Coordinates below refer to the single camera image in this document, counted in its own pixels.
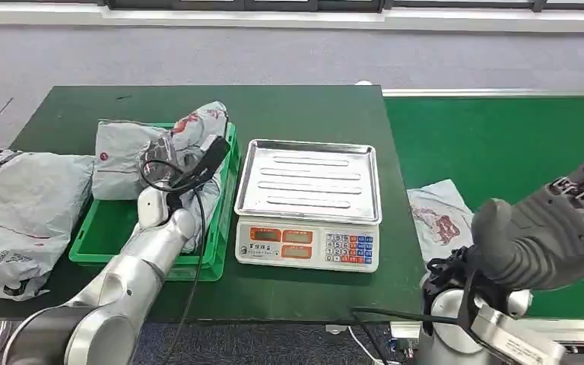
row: digital scale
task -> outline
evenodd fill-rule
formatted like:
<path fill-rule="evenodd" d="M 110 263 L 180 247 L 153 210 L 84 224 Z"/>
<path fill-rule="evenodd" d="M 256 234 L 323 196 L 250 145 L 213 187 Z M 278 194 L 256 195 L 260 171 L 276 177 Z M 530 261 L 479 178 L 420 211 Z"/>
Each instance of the digital scale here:
<path fill-rule="evenodd" d="M 234 211 L 243 264 L 362 272 L 379 264 L 371 146 L 253 140 Z"/>

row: green table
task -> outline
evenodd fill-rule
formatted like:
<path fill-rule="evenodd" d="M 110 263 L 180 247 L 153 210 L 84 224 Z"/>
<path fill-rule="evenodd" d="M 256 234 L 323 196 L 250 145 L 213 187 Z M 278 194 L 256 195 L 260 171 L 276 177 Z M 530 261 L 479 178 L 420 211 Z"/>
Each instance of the green table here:
<path fill-rule="evenodd" d="M 452 179 L 471 210 L 515 203 L 584 161 L 584 95 L 384 93 L 407 189 Z M 584 281 L 537 292 L 533 317 L 584 319 Z"/>
<path fill-rule="evenodd" d="M 93 154 L 99 118 L 172 122 L 214 100 L 227 105 L 243 152 L 253 138 L 374 146 L 384 217 L 382 247 L 379 268 L 369 275 L 241 265 L 230 243 L 232 257 L 222 279 L 198 284 L 190 317 L 337 323 L 350 321 L 351 306 L 418 311 L 424 269 L 378 87 L 54 87 L 11 147 Z M 0 317 L 25 317 L 60 304 L 92 277 L 64 255 L 48 281 L 50 293 L 23 303 L 0 300 Z M 151 319 L 176 320 L 189 287 L 167 283 Z"/>

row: wrapped package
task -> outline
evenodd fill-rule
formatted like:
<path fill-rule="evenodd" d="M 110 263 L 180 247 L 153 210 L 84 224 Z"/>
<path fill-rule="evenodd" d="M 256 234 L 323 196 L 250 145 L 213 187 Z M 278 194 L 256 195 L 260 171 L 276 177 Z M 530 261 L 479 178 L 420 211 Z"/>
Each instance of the wrapped package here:
<path fill-rule="evenodd" d="M 176 122 L 173 144 L 181 166 L 195 162 L 185 160 L 195 155 L 209 135 L 224 135 L 227 109 L 220 102 L 198 108 Z M 95 140 L 93 197 L 99 200 L 135 200 L 143 189 L 138 172 L 138 157 L 147 142 L 168 130 L 140 122 L 100 121 Z"/>
<path fill-rule="evenodd" d="M 0 150 L 0 297 L 41 294 L 90 195 L 94 159 Z"/>
<path fill-rule="evenodd" d="M 213 102 L 198 108 L 188 116 L 177 121 L 171 130 L 156 128 L 139 122 L 101 121 L 97 130 L 95 172 L 93 177 L 93 196 L 100 200 L 135 200 L 147 185 L 139 173 L 139 156 L 148 142 L 168 135 L 176 150 L 178 164 L 189 170 L 200 160 L 200 145 L 209 135 L 225 136 L 227 109 L 220 102 Z M 221 194 L 221 174 L 223 165 L 214 177 L 198 190 L 205 223 L 209 225 L 218 198 Z M 180 196 L 182 207 L 192 213 L 197 220 L 198 231 L 182 248 L 190 253 L 200 242 L 202 217 L 198 202 L 192 191 Z"/>
<path fill-rule="evenodd" d="M 473 213 L 453 181 L 447 179 L 406 192 L 424 262 L 445 259 L 454 249 L 473 244 Z"/>

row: stainless steel tray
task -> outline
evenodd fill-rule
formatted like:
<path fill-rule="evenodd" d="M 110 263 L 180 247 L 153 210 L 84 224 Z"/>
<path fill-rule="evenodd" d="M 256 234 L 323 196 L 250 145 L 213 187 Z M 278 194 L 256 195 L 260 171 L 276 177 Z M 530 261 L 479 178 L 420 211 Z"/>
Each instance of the stainless steel tray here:
<path fill-rule="evenodd" d="M 255 139 L 249 143 L 238 215 L 378 224 L 375 148 Z"/>

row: scale keypad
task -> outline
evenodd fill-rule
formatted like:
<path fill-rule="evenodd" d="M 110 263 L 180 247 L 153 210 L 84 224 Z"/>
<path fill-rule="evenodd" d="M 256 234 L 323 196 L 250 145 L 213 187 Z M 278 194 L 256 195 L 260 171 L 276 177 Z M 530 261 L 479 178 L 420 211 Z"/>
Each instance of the scale keypad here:
<path fill-rule="evenodd" d="M 351 262 L 373 264 L 373 238 L 365 235 L 327 233 L 324 260 L 327 262 Z"/>

